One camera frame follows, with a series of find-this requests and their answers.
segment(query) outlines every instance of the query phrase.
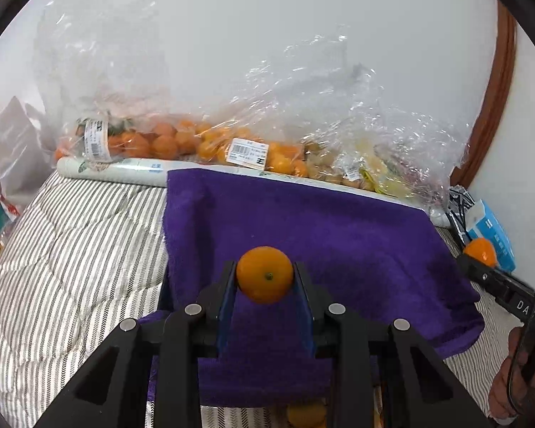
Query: clear plastic wrap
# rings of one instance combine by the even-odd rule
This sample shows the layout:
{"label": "clear plastic wrap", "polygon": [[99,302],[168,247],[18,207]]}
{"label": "clear plastic wrap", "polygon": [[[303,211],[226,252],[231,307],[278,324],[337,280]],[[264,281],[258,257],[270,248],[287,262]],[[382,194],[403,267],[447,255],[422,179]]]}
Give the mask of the clear plastic wrap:
{"label": "clear plastic wrap", "polygon": [[382,110],[374,71],[349,62],[344,35],[316,36],[261,61],[231,101],[171,110],[156,4],[51,0],[36,40],[46,112],[61,118],[56,157],[240,165],[445,208],[471,132]]}
{"label": "clear plastic wrap", "polygon": [[[33,66],[46,115],[60,137],[57,157],[111,162],[125,157],[125,148],[138,155],[146,151],[143,139],[112,147],[108,137],[120,134],[111,135],[115,131],[150,132],[147,115],[169,111],[170,82],[156,8],[154,0],[118,8],[106,0],[50,0],[46,5]],[[106,133],[86,144],[81,132],[88,119]]]}
{"label": "clear plastic wrap", "polygon": [[366,124],[357,150],[377,192],[445,209],[449,177],[463,162],[470,133],[471,124],[457,126],[391,107]]}

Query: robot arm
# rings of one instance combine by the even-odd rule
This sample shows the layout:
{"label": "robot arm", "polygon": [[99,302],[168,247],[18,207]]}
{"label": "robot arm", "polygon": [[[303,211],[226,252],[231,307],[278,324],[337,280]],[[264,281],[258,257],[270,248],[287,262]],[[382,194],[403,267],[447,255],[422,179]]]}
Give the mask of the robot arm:
{"label": "robot arm", "polygon": [[[226,343],[237,294],[235,263],[195,304],[166,319],[123,320],[86,360],[41,416],[36,428],[140,428],[144,426],[151,362],[158,356],[154,428],[200,428],[198,358],[215,358]],[[404,319],[371,322],[332,301],[294,264],[305,347],[334,361],[327,413],[329,428],[371,428],[376,358],[386,428],[489,427],[434,349]]]}

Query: purple towel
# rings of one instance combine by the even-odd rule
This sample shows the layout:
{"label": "purple towel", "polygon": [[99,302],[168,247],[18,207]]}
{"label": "purple towel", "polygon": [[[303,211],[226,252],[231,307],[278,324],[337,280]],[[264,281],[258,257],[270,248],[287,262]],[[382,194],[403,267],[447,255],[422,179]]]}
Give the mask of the purple towel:
{"label": "purple towel", "polygon": [[[218,280],[226,261],[274,246],[361,316],[408,319],[442,358],[484,327],[480,298],[418,209],[343,192],[203,169],[168,174],[164,233],[175,308]],[[260,306],[238,294],[228,345],[200,361],[201,403],[269,406],[321,397],[331,366],[301,346],[288,295]]]}

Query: white wall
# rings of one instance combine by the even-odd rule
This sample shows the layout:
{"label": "white wall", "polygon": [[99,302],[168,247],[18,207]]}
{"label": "white wall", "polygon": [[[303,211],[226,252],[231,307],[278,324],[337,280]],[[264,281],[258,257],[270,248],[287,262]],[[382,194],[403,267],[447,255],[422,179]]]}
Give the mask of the white wall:
{"label": "white wall", "polygon": [[515,275],[535,287],[535,46],[518,30],[511,92],[471,191],[488,202],[507,231]]}
{"label": "white wall", "polygon": [[[288,44],[347,24],[350,57],[377,71],[384,104],[472,122],[494,54],[495,0],[158,1],[181,104],[221,91]],[[46,2],[31,0],[0,38],[0,110],[12,95],[40,106],[30,61]]]}

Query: metal screw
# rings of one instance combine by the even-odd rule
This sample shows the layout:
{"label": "metal screw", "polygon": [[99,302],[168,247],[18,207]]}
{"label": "metal screw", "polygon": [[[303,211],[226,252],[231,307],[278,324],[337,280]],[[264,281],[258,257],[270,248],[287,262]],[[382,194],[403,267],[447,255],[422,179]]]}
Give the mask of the metal screw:
{"label": "metal screw", "polygon": [[339,304],[338,302],[334,302],[333,304],[329,305],[329,312],[331,314],[334,314],[336,316],[340,316],[345,313],[347,309],[344,305]]}
{"label": "metal screw", "polygon": [[131,331],[137,325],[137,320],[135,319],[125,319],[121,320],[119,328],[123,331]]}
{"label": "metal screw", "polygon": [[396,319],[393,325],[397,330],[400,330],[400,331],[410,330],[410,322],[406,319]]}
{"label": "metal screw", "polygon": [[200,304],[189,304],[184,308],[184,312],[189,316],[195,316],[202,312],[202,306]]}

